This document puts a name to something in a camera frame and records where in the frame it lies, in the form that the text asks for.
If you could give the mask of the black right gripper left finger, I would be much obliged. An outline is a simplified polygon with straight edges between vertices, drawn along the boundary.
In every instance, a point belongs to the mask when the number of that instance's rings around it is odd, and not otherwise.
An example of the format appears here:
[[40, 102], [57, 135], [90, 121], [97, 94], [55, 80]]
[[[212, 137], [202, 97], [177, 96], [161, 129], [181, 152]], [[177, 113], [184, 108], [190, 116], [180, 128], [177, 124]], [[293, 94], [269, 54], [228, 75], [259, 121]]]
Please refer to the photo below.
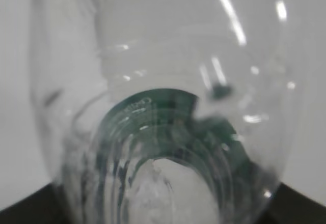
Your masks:
[[66, 223], [66, 215], [50, 184], [1, 211], [1, 223]]

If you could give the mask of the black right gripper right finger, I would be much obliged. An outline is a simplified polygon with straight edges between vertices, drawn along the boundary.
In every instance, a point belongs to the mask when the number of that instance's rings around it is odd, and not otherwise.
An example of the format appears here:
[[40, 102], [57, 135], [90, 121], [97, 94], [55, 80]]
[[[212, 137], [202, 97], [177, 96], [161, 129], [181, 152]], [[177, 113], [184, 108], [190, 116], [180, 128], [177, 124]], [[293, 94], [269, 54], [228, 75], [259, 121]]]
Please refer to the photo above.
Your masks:
[[268, 207], [267, 223], [325, 224], [325, 206], [282, 184]]

